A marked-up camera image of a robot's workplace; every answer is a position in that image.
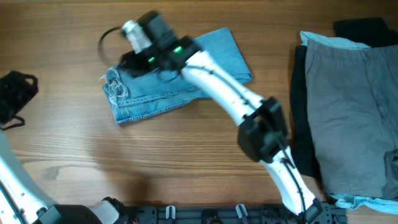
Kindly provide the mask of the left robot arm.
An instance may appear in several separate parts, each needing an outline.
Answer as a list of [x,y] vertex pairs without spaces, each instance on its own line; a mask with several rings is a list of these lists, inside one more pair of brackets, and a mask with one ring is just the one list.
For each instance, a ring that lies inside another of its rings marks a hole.
[[124,205],[114,198],[91,207],[57,203],[14,155],[5,131],[25,125],[17,114],[38,91],[33,75],[11,71],[1,78],[1,223],[128,223]]

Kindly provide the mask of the light blue jeans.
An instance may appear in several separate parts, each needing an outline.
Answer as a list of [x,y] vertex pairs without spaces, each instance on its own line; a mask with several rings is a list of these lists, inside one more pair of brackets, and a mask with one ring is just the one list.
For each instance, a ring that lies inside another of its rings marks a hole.
[[[246,62],[226,27],[195,38],[204,50],[235,80],[252,80]],[[116,124],[150,118],[209,96],[184,80],[177,72],[128,70],[112,66],[102,76],[104,94],[113,111]]]

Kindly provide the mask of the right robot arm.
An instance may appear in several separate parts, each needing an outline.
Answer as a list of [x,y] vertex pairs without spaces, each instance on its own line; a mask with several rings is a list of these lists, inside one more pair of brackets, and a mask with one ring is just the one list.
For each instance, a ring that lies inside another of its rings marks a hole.
[[175,70],[215,100],[238,127],[238,145],[252,161],[268,171],[284,206],[299,223],[311,223],[322,212],[292,157],[281,104],[249,90],[221,68],[189,36],[178,38],[160,14],[150,11],[121,28],[149,68]]

